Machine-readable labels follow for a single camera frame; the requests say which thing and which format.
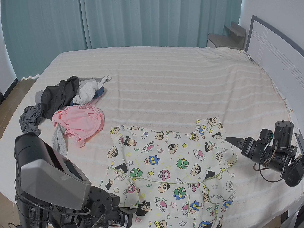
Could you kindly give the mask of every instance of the striped bed sheet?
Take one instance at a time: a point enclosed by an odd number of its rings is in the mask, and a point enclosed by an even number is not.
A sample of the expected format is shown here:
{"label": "striped bed sheet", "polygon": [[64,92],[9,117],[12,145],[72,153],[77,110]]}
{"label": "striped bed sheet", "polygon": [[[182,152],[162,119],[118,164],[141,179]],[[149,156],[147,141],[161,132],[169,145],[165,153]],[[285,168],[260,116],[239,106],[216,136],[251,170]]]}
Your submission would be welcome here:
{"label": "striped bed sheet", "polygon": [[[99,186],[112,146],[112,126],[134,125],[150,129],[191,132],[196,119],[219,116],[229,136],[258,138],[262,128],[289,120],[286,105],[267,73],[243,51],[229,48],[123,47],[61,53],[41,74],[18,106],[0,141],[0,192],[14,201],[14,141],[22,134],[19,117],[34,105],[35,93],[72,75],[80,78],[111,75],[104,96],[96,104],[105,115],[103,131],[77,148],[67,138],[67,158]],[[40,138],[51,144],[54,126],[40,125]],[[225,228],[262,227],[280,215],[303,193],[284,182],[268,183],[253,170],[253,162],[238,155],[234,173],[237,199],[224,218]],[[264,171],[269,180],[279,174]]]}

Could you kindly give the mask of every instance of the star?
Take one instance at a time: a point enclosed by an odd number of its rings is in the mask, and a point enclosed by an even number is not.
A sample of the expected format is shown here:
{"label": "star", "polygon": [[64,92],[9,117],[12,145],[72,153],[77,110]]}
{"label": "star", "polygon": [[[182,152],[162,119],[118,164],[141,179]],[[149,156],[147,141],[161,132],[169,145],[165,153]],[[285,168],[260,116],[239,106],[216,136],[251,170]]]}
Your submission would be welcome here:
{"label": "star", "polygon": [[133,164],[133,161],[129,161],[127,164],[128,164],[129,166],[130,166],[130,165],[134,165],[134,164]]}
{"label": "star", "polygon": [[158,151],[159,154],[162,154],[164,152],[164,150],[162,150],[161,148],[157,151]]}
{"label": "star", "polygon": [[181,226],[185,226],[186,223],[188,223],[188,221],[186,221],[186,222],[181,221],[181,222],[179,223],[179,224],[180,224],[180,227],[181,227]]}
{"label": "star", "polygon": [[169,204],[169,206],[171,206],[172,208],[177,207],[175,202],[174,203],[171,202],[171,204]]}

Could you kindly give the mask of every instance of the cartoon print pajamas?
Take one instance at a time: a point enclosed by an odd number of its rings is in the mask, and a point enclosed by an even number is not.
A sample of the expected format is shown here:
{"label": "cartoon print pajamas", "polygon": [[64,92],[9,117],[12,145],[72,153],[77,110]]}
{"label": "cartoon print pajamas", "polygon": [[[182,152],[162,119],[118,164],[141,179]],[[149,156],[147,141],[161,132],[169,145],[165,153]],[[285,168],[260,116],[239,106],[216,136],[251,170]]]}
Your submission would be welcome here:
{"label": "cartoon print pajamas", "polygon": [[218,117],[197,120],[190,134],[117,126],[111,136],[101,188],[137,208],[132,227],[222,227],[237,156]]}

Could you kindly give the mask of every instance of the pink clothing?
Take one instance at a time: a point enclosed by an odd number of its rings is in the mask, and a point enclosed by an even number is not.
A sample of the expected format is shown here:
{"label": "pink clothing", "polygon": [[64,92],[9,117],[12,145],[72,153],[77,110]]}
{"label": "pink clothing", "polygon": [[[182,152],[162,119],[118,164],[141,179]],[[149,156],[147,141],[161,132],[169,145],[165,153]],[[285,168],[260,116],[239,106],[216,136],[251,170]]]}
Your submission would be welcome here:
{"label": "pink clothing", "polygon": [[85,145],[85,139],[101,131],[104,125],[103,112],[94,104],[99,99],[94,99],[84,105],[66,106],[53,115],[53,123],[56,127],[60,124],[66,131],[64,135],[74,137],[78,147]]}

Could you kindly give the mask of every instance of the pile of clothes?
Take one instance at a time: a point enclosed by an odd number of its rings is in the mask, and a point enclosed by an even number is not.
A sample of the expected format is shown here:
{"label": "pile of clothes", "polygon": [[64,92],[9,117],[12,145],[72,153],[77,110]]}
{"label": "pile of clothes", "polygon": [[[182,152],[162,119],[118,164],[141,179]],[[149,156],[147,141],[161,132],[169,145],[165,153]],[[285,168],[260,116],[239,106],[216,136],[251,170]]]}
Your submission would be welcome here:
{"label": "pile of clothes", "polygon": [[85,139],[103,128],[104,115],[95,104],[103,96],[103,84],[111,79],[110,75],[103,78],[72,76],[37,92],[36,105],[25,108],[20,116],[21,131],[34,132],[38,136],[41,131],[37,126],[43,118],[47,118],[54,123],[52,147],[55,150],[66,156],[63,135],[73,137],[77,146],[83,147]]}

